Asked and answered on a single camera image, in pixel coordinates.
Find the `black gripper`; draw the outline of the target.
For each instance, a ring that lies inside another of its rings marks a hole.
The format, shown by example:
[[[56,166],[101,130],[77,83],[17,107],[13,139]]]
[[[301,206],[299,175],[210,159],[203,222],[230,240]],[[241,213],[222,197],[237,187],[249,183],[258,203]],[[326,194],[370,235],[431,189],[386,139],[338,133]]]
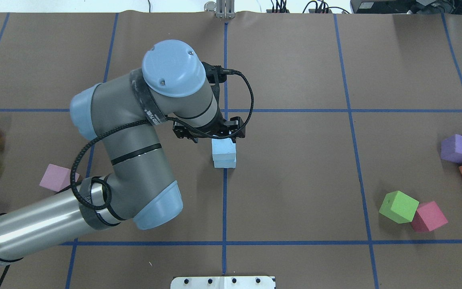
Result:
[[[239,116],[232,117],[228,121],[223,118],[222,114],[215,114],[211,120],[209,117],[200,116],[191,119],[191,126],[209,135],[227,136],[234,144],[236,144],[237,138],[246,137],[244,121]],[[193,143],[199,142],[198,137],[181,123],[174,122],[172,130],[178,139],[185,138],[191,140]]]

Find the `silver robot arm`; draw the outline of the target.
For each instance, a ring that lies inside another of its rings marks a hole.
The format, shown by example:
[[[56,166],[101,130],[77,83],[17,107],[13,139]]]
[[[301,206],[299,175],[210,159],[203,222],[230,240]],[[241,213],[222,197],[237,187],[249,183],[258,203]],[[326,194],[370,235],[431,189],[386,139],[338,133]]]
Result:
[[[140,68],[77,94],[70,117],[88,144],[72,164],[70,185],[0,214],[0,267],[129,219],[147,230],[178,216],[181,193],[155,126],[172,121],[176,137],[193,142],[244,138],[252,115],[226,120],[219,107],[228,75],[251,89],[242,72],[202,62],[170,39],[154,44]]]

